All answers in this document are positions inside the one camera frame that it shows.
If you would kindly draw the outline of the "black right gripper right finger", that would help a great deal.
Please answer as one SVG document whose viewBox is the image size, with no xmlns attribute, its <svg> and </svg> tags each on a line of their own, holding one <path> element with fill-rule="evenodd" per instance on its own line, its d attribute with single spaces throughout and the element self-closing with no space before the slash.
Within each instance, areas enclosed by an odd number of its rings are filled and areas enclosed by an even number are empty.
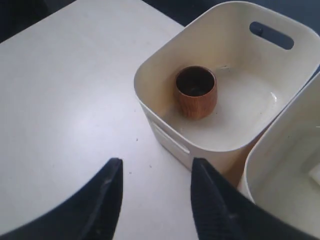
<svg viewBox="0 0 320 240">
<path fill-rule="evenodd" d="M 312 240 L 243 196 L 205 158 L 192 162 L 190 201 L 200 240 Z"/>
</svg>

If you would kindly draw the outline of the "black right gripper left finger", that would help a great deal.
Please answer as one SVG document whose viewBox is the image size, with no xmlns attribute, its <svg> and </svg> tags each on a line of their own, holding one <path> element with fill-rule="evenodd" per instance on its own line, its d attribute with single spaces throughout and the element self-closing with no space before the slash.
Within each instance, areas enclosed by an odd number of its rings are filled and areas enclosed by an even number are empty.
<svg viewBox="0 0 320 240">
<path fill-rule="evenodd" d="M 2 240 L 111 240 L 123 201 L 123 160 L 111 158 L 79 191 Z"/>
</svg>

